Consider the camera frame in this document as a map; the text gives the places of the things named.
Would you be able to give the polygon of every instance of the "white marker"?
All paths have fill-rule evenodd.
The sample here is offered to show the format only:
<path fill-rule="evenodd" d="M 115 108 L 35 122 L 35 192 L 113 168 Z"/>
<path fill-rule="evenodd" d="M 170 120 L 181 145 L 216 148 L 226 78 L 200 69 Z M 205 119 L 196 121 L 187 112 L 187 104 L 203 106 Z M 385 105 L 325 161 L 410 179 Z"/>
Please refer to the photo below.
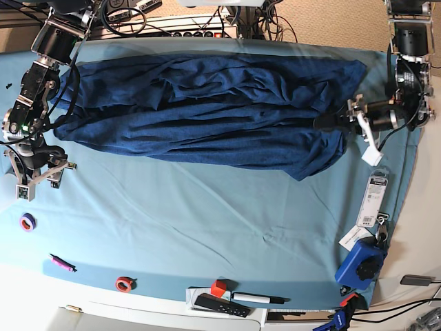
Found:
<path fill-rule="evenodd" d="M 239 301 L 247 301 L 247 302 L 257 302 L 257 303 L 274 303 L 277 305 L 282 305 L 285 303 L 283 298 L 278 297 L 261 297 L 253 294 L 244 294 L 244 293 L 233 293 L 233 300 Z"/>

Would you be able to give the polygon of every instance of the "barcode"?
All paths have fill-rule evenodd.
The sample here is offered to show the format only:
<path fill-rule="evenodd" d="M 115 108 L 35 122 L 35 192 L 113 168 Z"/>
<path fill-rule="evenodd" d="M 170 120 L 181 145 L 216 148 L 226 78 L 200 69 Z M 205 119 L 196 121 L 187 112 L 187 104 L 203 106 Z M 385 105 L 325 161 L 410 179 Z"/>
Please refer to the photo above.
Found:
<path fill-rule="evenodd" d="M 368 217 L 368 216 L 365 216 L 364 218 L 363 218 L 363 223 L 371 223 L 371 220 L 373 219 L 373 217 Z"/>

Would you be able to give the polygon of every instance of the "light blue tablecloth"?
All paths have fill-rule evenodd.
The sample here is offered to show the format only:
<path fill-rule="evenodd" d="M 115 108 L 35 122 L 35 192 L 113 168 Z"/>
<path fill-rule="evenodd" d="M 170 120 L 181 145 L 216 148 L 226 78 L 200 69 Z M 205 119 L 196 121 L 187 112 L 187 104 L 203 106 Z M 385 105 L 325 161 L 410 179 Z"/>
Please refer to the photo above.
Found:
<path fill-rule="evenodd" d="M 384 98 L 386 57 L 380 52 L 228 39 L 120 39 L 86 43 L 79 61 L 164 52 L 358 59 L 369 67 L 359 90 L 368 101 Z M 29 52 L 0 55 L 1 116 L 34 58 Z M 331 309 L 341 301 L 334 274 L 347 251 L 338 241 L 356 222 L 373 170 L 361 160 L 367 147 L 361 139 L 330 169 L 297 182 L 281 171 L 122 157 L 45 136 L 66 149 L 78 170 L 65 171 L 60 190 L 42 183 L 33 202 L 16 202 L 0 214 L 0 263 L 111 290 L 117 277 L 128 276 L 138 279 L 134 294 L 164 299 L 184 300 L 187 287 L 225 277 L 241 292 L 289 298 L 283 308 Z M 419 132 L 402 130 L 384 149 L 382 165 L 391 175 L 382 211 L 392 224 L 418 140 Z M 4 173 L 8 160 L 0 166 Z M 37 218 L 31 233 L 19 227 L 24 212 Z M 78 272 L 56 267 L 49 253 Z M 372 292 L 373 284 L 365 292 L 368 301 Z"/>

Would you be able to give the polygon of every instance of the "label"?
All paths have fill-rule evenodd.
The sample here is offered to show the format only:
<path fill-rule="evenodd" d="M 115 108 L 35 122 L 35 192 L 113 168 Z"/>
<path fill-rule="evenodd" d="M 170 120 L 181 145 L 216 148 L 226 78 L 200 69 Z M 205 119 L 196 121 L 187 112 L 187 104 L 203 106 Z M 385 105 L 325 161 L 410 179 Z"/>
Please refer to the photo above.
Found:
<path fill-rule="evenodd" d="M 365 196 L 357 217 L 357 225 L 372 228 L 375 225 L 381 203 L 387 187 L 387 178 L 370 176 L 366 187 Z"/>
<path fill-rule="evenodd" d="M 355 225 L 338 243 L 351 252 L 351 249 L 356 244 L 357 240 L 369 237 L 373 237 L 372 233 L 365 228 L 360 228 Z"/>

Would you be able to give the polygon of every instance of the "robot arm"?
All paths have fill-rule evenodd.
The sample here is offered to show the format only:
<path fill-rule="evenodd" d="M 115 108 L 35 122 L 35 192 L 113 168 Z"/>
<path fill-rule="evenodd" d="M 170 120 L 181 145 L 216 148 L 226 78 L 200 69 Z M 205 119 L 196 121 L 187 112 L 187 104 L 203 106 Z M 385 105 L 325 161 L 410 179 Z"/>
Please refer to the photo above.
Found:
<path fill-rule="evenodd" d="M 70 55 L 79 41 L 84 42 L 91 31 L 101 1 L 75 0 L 50 3 L 50 15 L 32 45 L 39 58 L 21 80 L 20 95 L 9 109 L 2 123 L 6 145 L 14 146 L 17 153 L 7 150 L 12 167 L 19 179 L 16 196 L 28 201 L 35 196 L 35 185 L 47 179 L 53 188 L 59 188 L 64 169 L 75 168 L 68 162 L 63 148 L 48 146 L 43 133 L 58 128 L 72 114 L 79 89 L 79 72 L 75 66 L 78 47 L 73 58 Z M 50 123 L 51 110 L 48 101 L 60 87 L 59 66 L 70 66 L 69 83 L 74 85 L 71 106 L 64 118 Z M 48 171 L 41 174 L 41 168 Z"/>
<path fill-rule="evenodd" d="M 407 127 L 423 126 L 435 112 L 430 108 L 431 51 L 433 51 L 431 3 L 422 0 L 385 0 L 393 36 L 388 50 L 388 82 L 385 101 L 366 103 L 362 95 L 348 100 L 335 114 L 324 114 L 314 121 L 319 130 L 345 130 L 363 135 L 369 147 L 363 159 L 371 166 L 381 160 L 381 149 L 391 134 Z M 391 55 L 396 54 L 395 70 Z M 393 130 L 377 147 L 374 134 Z"/>
<path fill-rule="evenodd" d="M 434 116 L 429 106 L 432 95 L 429 48 L 433 49 L 429 43 L 433 41 L 433 36 L 429 38 L 432 33 L 431 4 L 423 0 L 385 0 L 385 3 L 395 34 L 388 57 L 398 56 L 395 71 L 388 68 L 389 81 L 385 89 L 388 99 L 365 103 L 360 95 L 355 101 L 348 100 L 339 112 L 324 114 L 314 121 L 314 127 L 319 130 L 347 130 L 365 136 L 369 147 L 363 158 L 373 166 L 381 159 L 381 149 L 390 137 L 388 134 L 377 148 L 375 132 L 396 132 L 405 127 L 414 130 Z M 49 4 L 50 16 L 32 45 L 32 51 L 39 58 L 24 74 L 20 95 L 2 124 L 3 137 L 7 141 L 2 145 L 17 149 L 17 153 L 12 150 L 6 153 L 19 179 L 17 198 L 28 201 L 35 196 L 36 184 L 47 179 L 53 188 L 58 188 L 63 170 L 75 168 L 62 148 L 46 144 L 43 133 L 59 127 L 72 114 L 80 79 L 75 61 L 81 46 L 72 58 L 70 55 L 77 42 L 84 43 L 89 37 L 102 1 L 56 0 Z M 62 65 L 72 68 L 66 87 L 69 83 L 74 84 L 74 96 L 64 118 L 51 124 L 49 116 L 57 101 L 51 110 L 48 101 L 59 91 L 59 66 Z M 45 165 L 48 171 L 41 174 Z"/>

